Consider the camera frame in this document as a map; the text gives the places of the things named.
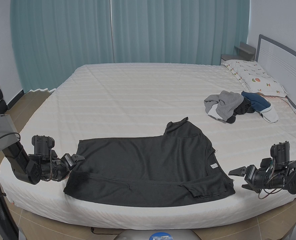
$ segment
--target bed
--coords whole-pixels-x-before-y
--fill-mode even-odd
[[[290,65],[291,72],[296,71],[296,56],[268,39],[259,37],[257,61],[285,87],[290,100],[296,104],[293,83],[289,85],[281,76],[284,68],[289,68],[281,64]],[[226,174],[238,167],[259,165],[263,158],[270,157],[272,144],[286,140],[290,142],[290,157],[296,160],[296,109],[288,99],[267,98],[279,115],[276,123],[270,124],[254,113],[237,116],[235,123],[228,124],[209,117],[203,104],[207,96],[222,90],[239,93],[244,90],[224,66],[84,65],[33,114],[21,131],[21,142],[27,153],[33,153],[33,135],[51,136],[55,139],[56,153],[62,156],[75,153],[79,140],[158,136],[163,134],[168,122],[189,117],[189,121],[211,140],[216,158]],[[92,227],[207,228],[246,220],[296,198],[296,195],[281,191],[259,200],[255,192],[241,188],[245,183],[242,177],[231,178],[236,194],[221,200],[180,207],[125,207],[86,202],[65,195],[63,189],[67,180],[30,185],[15,178],[7,159],[0,165],[0,182],[10,202],[50,219]]]

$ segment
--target pillow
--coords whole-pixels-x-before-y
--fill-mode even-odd
[[[256,61],[227,60],[223,64],[250,93],[286,97],[287,92]]]

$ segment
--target gray knit garment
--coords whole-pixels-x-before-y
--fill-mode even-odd
[[[244,97],[236,92],[227,92],[223,90],[220,94],[212,94],[204,100],[205,110],[208,114],[213,105],[218,104],[216,112],[223,120],[227,121],[244,100]]]

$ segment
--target gray headboard frame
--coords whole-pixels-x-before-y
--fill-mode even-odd
[[[274,44],[275,46],[280,47],[281,49],[287,51],[288,53],[294,55],[296,57],[296,51],[294,51],[293,49],[290,49],[289,47],[283,45],[280,42],[277,42],[269,37],[266,37],[262,34],[259,35],[259,39],[258,39],[258,47],[257,47],[257,54],[256,54],[256,62],[258,62],[258,57],[259,57],[259,51],[260,51],[260,44],[261,44],[261,40],[266,40],[272,44]],[[291,99],[287,96],[287,99],[289,100],[289,102],[291,103],[291,105],[296,109],[296,105],[291,101]]]

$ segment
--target curtain fold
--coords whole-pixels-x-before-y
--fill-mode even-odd
[[[84,64],[114,62],[110,0],[11,0],[10,15],[25,92],[57,88]]]
[[[115,62],[219,65],[246,42],[250,0],[111,0]]]

